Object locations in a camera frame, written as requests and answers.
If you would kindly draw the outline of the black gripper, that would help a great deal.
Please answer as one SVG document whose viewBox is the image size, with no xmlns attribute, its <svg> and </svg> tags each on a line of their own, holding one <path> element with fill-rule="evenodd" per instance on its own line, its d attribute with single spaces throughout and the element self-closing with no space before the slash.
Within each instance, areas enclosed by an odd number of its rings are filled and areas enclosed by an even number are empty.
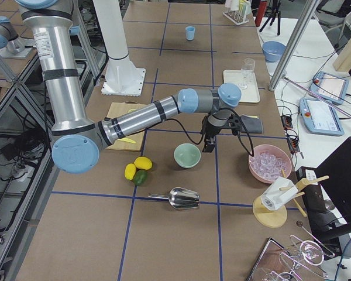
<svg viewBox="0 0 351 281">
<path fill-rule="evenodd" d="M 220 133 L 222 129 L 230 129 L 232 134 L 238 136 L 240 133 L 239 118 L 231 114 L 227 119 L 218 119 L 214 115 L 205 116 L 202 121 L 201 133 L 204 140 L 204 153 L 212 153 L 216 146 L 215 136 Z"/>
</svg>

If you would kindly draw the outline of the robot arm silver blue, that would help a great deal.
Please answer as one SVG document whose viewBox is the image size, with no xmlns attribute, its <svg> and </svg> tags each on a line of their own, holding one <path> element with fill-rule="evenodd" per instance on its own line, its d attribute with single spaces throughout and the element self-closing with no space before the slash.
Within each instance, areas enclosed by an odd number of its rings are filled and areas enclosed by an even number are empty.
<svg viewBox="0 0 351 281">
<path fill-rule="evenodd" d="M 236 84 L 214 90 L 187 88 L 116 118 L 94 122 L 85 101 L 70 31 L 77 25 L 76 1 L 19 1 L 23 23 L 31 29 L 55 123 L 51 156 L 61 170 L 80 174 L 92 169 L 101 150 L 118 139 L 158 125 L 180 113 L 206 113 L 204 138 L 210 141 L 227 124 L 241 99 Z"/>
<path fill-rule="evenodd" d="M 0 56 L 6 59 L 25 59 L 32 46 L 26 45 L 6 16 L 0 16 Z"/>
</svg>

